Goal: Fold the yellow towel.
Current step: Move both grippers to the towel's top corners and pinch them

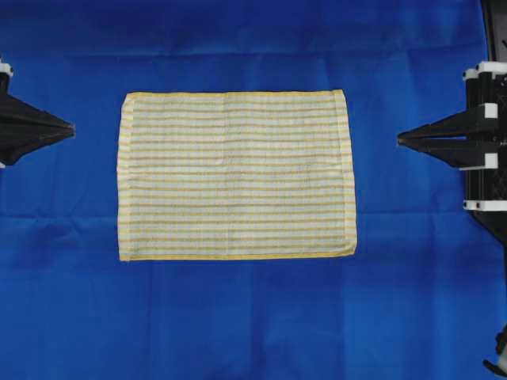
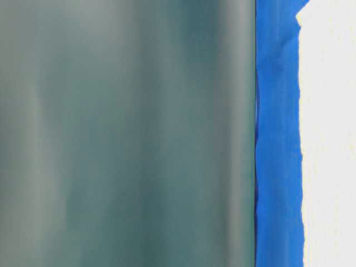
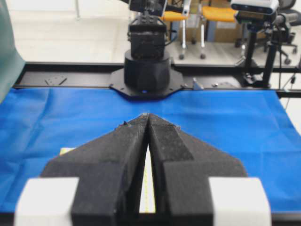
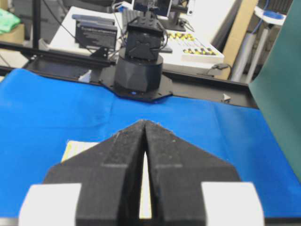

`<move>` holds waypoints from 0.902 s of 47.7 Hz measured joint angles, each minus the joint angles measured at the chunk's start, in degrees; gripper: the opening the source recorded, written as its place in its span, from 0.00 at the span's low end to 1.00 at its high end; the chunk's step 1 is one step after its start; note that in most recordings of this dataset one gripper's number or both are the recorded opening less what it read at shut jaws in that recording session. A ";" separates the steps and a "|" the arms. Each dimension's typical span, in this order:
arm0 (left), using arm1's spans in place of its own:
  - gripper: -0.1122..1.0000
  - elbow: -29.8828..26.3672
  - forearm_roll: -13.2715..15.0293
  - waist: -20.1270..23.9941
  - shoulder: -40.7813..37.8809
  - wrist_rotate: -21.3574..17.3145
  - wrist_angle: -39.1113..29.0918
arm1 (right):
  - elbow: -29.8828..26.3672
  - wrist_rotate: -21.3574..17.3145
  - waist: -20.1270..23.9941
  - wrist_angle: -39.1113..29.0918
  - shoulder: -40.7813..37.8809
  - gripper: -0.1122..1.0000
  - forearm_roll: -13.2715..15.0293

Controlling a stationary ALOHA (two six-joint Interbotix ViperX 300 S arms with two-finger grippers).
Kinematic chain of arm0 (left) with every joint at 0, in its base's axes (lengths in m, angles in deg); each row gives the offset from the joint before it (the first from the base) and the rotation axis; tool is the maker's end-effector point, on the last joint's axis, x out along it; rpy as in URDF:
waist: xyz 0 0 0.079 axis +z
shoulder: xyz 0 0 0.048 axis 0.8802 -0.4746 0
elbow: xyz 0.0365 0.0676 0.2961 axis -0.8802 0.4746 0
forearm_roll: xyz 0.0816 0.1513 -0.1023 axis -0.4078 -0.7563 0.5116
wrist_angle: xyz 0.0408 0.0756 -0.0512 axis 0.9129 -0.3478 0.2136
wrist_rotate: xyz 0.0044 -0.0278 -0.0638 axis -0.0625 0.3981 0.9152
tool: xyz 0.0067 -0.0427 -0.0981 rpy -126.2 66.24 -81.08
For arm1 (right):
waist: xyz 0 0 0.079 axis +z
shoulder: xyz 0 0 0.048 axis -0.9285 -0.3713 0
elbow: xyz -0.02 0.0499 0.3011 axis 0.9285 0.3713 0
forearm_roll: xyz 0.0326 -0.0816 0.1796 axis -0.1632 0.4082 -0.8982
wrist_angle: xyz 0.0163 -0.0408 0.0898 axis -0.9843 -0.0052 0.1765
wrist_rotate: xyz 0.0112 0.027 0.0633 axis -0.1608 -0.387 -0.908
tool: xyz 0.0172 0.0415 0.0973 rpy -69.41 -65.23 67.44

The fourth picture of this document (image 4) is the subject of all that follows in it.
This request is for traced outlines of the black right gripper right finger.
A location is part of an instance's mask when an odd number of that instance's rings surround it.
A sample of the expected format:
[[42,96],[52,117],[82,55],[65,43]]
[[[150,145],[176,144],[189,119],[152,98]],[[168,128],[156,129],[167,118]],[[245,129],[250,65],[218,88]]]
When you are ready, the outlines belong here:
[[152,212],[160,226],[262,226],[254,185],[235,167],[151,121],[145,123]]

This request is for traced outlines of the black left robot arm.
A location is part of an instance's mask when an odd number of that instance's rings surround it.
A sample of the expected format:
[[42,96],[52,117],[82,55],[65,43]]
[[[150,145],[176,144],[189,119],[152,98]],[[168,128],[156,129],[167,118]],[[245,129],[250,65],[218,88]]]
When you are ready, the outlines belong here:
[[127,43],[119,52],[114,82],[117,86],[139,92],[159,88],[163,58],[159,51],[164,30],[151,11],[146,11],[127,25]]

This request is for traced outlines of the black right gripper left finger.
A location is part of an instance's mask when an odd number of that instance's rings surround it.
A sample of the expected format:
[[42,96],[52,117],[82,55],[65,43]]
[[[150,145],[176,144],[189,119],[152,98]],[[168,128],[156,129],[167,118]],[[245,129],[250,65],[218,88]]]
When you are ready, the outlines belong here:
[[145,121],[52,166],[28,190],[21,226],[116,226],[136,220]]

